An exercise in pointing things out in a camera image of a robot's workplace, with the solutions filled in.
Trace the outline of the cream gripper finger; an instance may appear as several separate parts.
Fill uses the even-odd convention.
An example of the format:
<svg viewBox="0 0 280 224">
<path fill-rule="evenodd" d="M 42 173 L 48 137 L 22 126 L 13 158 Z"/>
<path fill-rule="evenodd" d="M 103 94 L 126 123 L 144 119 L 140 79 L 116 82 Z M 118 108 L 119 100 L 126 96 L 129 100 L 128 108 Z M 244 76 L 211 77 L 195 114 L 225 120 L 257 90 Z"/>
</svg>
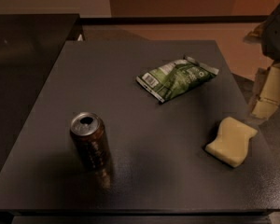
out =
<svg viewBox="0 0 280 224">
<path fill-rule="evenodd" d="M 251 115 L 257 119 L 268 119 L 280 106 L 280 62 L 274 62 L 269 71 L 263 89 Z"/>
<path fill-rule="evenodd" d="M 269 71 L 267 69 L 259 68 L 257 73 L 255 74 L 254 85 L 252 88 L 252 96 L 250 97 L 248 105 L 250 107 L 254 107 L 256 101 L 258 100 L 260 93 L 265 84 L 266 78 L 268 76 Z"/>
</svg>

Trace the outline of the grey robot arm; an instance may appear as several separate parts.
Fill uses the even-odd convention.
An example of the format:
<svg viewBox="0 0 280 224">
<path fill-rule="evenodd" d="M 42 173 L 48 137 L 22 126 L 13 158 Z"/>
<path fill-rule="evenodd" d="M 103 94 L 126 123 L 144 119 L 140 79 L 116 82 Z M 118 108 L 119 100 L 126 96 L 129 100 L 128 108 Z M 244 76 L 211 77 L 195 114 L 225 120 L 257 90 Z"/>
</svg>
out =
<svg viewBox="0 0 280 224">
<path fill-rule="evenodd" d="M 280 106 L 280 4 L 262 24 L 261 48 L 273 63 L 258 69 L 249 108 L 253 118 L 268 119 Z"/>
</svg>

